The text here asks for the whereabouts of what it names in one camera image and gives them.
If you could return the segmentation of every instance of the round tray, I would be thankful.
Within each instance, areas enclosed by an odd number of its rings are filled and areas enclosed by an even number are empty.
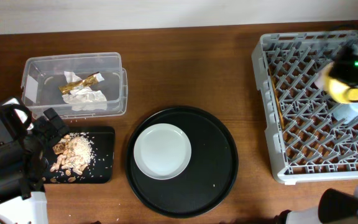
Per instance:
[[[168,180],[147,177],[137,167],[134,144],[151,125],[167,123],[180,128],[191,144],[186,169]],[[143,121],[129,140],[126,175],[137,198],[162,215],[189,218],[213,209],[230,192],[238,170],[236,144],[227,128],[213,115],[192,107],[174,107]]]

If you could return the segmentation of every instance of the clear plastic container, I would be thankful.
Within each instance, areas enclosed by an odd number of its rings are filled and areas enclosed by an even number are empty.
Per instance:
[[[75,72],[82,79],[100,72],[104,81],[90,87],[95,91],[101,90],[107,101],[65,103],[58,88],[67,84],[64,71]],[[30,58],[25,63],[21,87],[22,101],[32,111],[34,118],[42,116],[49,108],[55,109],[63,119],[117,116],[126,112],[127,74],[121,66],[118,53]]]

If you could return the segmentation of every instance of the crumpled white paper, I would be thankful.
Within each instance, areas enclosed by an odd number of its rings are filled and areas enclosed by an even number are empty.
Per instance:
[[[74,72],[64,72],[67,83],[81,81],[82,79],[75,75]],[[96,79],[101,82],[104,80],[100,73],[96,74]],[[70,90],[70,94],[62,95],[63,101],[68,104],[72,103],[91,103],[91,102],[102,102],[107,101],[105,95],[100,91],[93,91],[90,87],[78,86],[74,90]],[[106,110],[106,103],[98,103],[95,105],[78,105],[73,106],[73,111],[80,110]]]

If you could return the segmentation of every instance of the gray wire basket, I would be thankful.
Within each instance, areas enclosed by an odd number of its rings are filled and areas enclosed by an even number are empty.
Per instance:
[[[252,62],[276,181],[358,179],[358,118],[348,124],[336,121],[332,114],[339,103],[313,85],[341,47],[357,40],[353,30],[260,38]]]

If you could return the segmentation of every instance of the white bowl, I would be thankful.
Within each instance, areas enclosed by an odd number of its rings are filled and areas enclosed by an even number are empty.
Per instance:
[[[191,145],[178,127],[155,124],[142,131],[136,139],[134,157],[145,175],[167,180],[185,170],[191,157]]]

